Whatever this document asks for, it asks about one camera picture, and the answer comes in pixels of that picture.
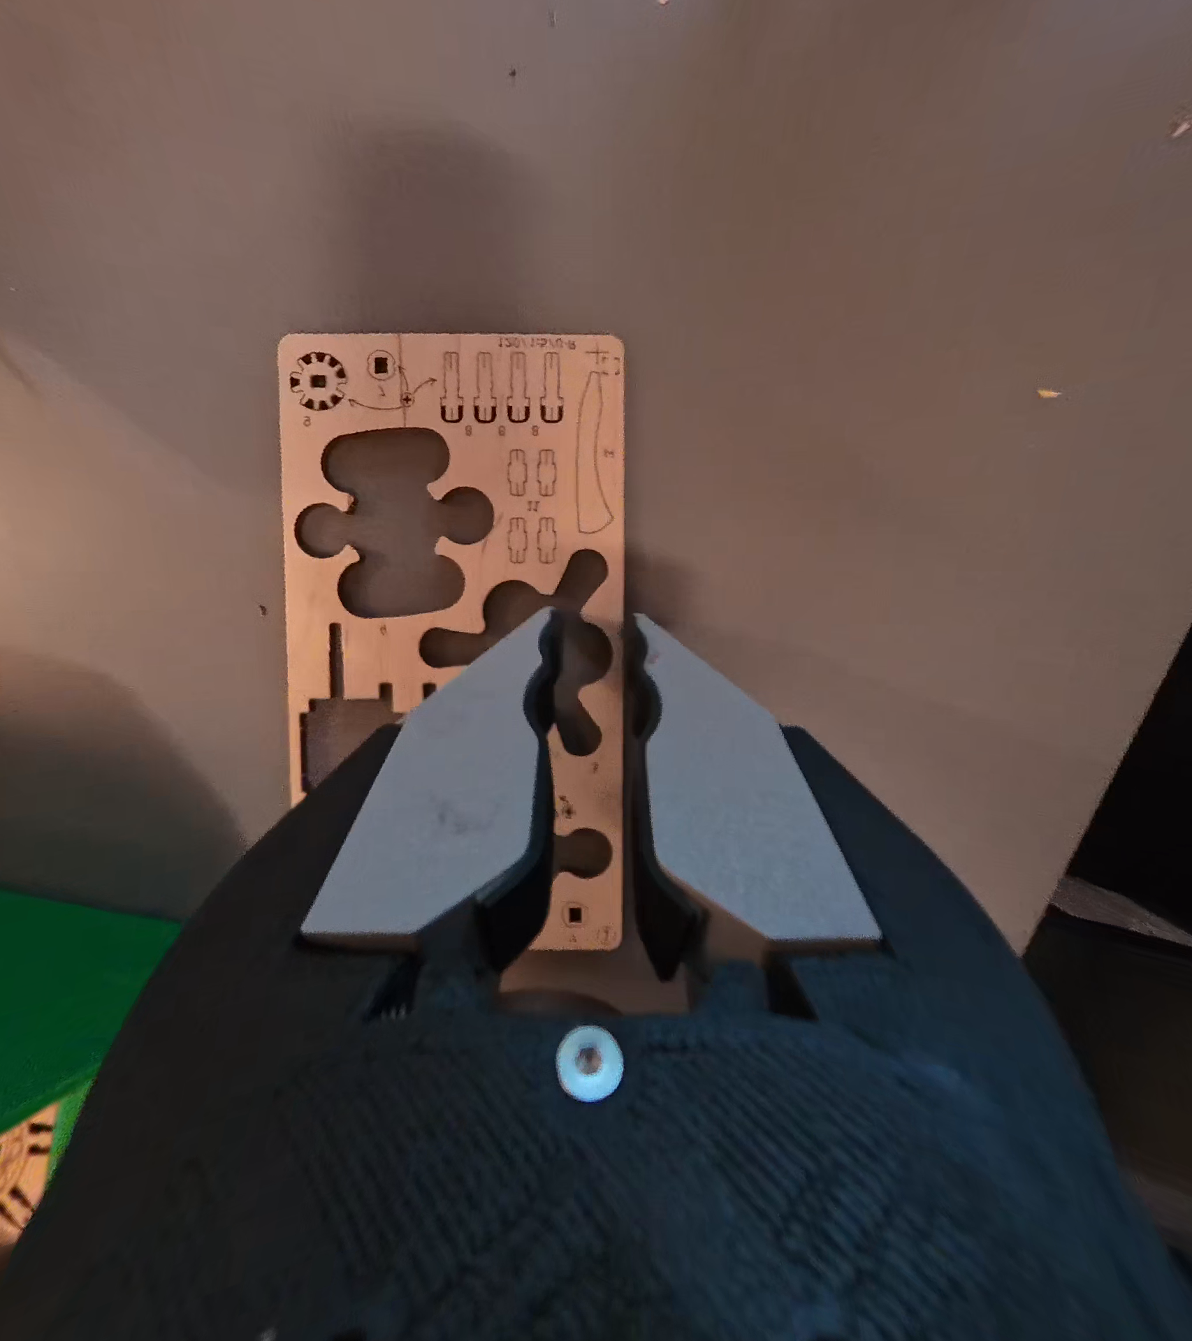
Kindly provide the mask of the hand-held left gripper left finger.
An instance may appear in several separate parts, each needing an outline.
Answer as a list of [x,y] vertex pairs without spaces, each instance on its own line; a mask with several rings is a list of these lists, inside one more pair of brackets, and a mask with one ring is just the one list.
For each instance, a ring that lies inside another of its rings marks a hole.
[[462,929],[497,974],[534,945],[554,879],[561,644],[562,619],[544,608],[409,714],[305,942],[427,957]]

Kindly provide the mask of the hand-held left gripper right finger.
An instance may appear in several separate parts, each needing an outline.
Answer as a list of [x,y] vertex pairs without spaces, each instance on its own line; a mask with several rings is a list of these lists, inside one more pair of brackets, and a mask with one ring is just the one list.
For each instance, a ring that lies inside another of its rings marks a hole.
[[645,614],[629,647],[627,865],[656,977],[878,949],[780,723]]

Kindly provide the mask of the wooden parts sheet with cutouts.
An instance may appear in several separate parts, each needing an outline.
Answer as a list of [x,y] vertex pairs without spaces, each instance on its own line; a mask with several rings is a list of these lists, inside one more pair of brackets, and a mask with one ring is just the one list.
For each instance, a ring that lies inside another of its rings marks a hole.
[[308,333],[277,361],[293,802],[551,607],[559,858],[534,947],[620,949],[625,343]]

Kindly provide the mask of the green plastic bin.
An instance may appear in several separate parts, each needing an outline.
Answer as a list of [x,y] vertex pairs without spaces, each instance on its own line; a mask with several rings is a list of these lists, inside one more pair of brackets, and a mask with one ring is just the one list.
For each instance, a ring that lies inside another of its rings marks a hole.
[[97,1077],[182,929],[0,889],[0,1135]]

